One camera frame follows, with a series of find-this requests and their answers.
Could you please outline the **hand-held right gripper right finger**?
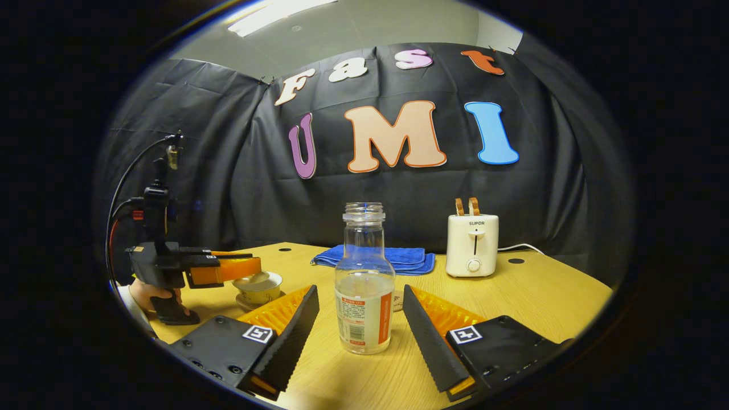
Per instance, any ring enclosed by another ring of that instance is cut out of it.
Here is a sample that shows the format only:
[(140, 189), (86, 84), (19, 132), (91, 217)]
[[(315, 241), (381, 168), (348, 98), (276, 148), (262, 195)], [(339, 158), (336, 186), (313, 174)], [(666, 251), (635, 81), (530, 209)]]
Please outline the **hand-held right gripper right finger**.
[(410, 285), (403, 311), (438, 391), (451, 402), (502, 399), (572, 342), (554, 342), (509, 315), (484, 318)]

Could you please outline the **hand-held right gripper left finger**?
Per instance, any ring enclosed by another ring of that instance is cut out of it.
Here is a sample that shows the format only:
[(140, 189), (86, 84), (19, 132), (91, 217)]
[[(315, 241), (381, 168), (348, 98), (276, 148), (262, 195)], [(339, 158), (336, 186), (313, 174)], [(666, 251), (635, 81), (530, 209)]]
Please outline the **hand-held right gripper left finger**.
[(284, 392), (320, 311), (309, 285), (239, 318), (216, 315), (169, 349), (208, 378), (269, 400)]

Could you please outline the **cream ceramic teacup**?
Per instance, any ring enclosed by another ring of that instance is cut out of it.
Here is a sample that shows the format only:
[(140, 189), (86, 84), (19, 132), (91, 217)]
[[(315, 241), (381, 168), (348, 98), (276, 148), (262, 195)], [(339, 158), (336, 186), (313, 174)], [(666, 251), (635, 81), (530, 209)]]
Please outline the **cream ceramic teacup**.
[(278, 273), (268, 272), (270, 278), (266, 283), (260, 283), (256, 286), (250, 286), (250, 288), (235, 288), (244, 296), (244, 299), (248, 302), (262, 304), (264, 302), (273, 300), (281, 293), (280, 286), (283, 282), (283, 278)]

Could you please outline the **clear water bottle orange label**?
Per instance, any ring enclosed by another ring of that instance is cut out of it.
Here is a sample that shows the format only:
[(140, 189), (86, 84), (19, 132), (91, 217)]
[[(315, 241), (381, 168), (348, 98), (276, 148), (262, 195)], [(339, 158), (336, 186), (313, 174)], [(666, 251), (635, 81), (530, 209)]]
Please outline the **clear water bottle orange label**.
[(386, 259), (386, 214), (379, 202), (346, 203), (343, 257), (335, 267), (339, 340), (355, 355), (390, 345), (396, 273)]

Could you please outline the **black backdrop cloth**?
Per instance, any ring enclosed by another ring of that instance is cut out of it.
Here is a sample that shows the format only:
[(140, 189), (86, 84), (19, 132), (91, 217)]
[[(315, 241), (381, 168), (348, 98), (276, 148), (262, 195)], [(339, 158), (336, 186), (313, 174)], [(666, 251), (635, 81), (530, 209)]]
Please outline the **black backdrop cloth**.
[[(297, 79), (313, 70), (313, 76)], [(634, 246), (636, 192), (604, 99), (526, 38), (515, 54), (457, 43), (378, 45), (265, 85), (190, 59), (161, 63), (118, 109), (93, 194), (104, 262), (112, 195), (136, 156), (180, 130), (167, 176), (169, 239), (236, 250), (343, 243), (348, 202), (380, 202), (388, 247), (443, 253), (455, 198), (499, 218), (499, 245), (530, 244), (607, 286)]]

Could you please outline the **folded blue cloth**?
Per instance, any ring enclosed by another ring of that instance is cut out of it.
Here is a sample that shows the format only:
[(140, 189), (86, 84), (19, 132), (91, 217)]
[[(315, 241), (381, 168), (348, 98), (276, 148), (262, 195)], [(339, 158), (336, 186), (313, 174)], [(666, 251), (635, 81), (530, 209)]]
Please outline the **folded blue cloth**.
[[(344, 245), (340, 244), (315, 256), (310, 264), (323, 267), (336, 267), (344, 255)], [(384, 256), (394, 267), (396, 275), (416, 277), (430, 273), (435, 268), (436, 255), (427, 253), (424, 248), (384, 249)]]

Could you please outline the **white toaster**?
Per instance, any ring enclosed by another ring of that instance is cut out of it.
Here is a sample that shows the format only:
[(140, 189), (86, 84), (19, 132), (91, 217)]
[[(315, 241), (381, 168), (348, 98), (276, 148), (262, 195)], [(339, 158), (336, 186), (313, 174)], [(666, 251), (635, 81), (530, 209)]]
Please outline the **white toaster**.
[(489, 277), (499, 247), (497, 215), (450, 215), (445, 272), (451, 277)]

